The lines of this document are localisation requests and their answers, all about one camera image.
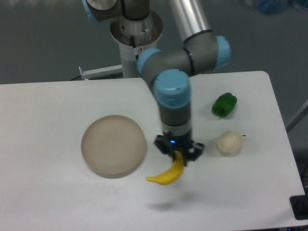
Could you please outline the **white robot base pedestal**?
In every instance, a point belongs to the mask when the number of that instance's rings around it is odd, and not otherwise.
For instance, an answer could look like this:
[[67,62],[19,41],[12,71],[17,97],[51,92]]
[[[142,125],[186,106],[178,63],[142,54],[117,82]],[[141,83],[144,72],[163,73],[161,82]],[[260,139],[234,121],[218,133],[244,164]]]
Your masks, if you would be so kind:
[[111,21],[110,31],[119,45],[123,77],[138,77],[137,59],[144,50],[156,47],[163,33],[162,19],[154,11],[140,21],[120,16]]

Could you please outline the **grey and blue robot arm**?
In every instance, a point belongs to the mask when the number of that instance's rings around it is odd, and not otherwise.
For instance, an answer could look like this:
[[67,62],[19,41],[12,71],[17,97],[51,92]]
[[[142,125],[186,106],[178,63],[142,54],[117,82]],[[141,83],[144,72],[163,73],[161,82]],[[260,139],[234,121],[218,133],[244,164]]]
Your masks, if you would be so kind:
[[111,19],[114,39],[132,49],[123,75],[132,70],[148,85],[158,107],[162,124],[155,145],[176,159],[181,152],[183,163],[196,160],[204,145],[192,139],[191,86],[189,77],[223,65],[231,58],[231,48],[222,36],[215,36],[198,0],[170,1],[180,38],[181,49],[164,53],[154,45],[162,34],[160,17],[147,0],[85,0],[88,17],[101,22]]

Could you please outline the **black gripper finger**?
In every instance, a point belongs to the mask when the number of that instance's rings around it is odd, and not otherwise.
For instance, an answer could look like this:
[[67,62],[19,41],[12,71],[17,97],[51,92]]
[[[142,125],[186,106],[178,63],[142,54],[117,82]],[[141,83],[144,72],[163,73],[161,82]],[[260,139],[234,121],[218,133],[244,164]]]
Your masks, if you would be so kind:
[[154,144],[162,154],[168,155],[172,160],[175,160],[174,149],[163,135],[157,135]]
[[190,161],[195,161],[203,153],[204,148],[205,145],[203,143],[193,141],[184,147],[182,150],[184,166],[186,167]]

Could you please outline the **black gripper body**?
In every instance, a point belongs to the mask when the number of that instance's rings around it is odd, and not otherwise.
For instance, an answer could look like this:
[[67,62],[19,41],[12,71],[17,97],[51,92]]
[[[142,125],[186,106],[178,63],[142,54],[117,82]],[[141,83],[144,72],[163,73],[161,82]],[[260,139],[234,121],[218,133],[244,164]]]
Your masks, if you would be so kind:
[[168,133],[164,132],[163,136],[170,142],[174,151],[180,151],[181,153],[183,148],[186,147],[190,142],[192,142],[191,130],[180,136],[175,136],[171,131],[169,131]]

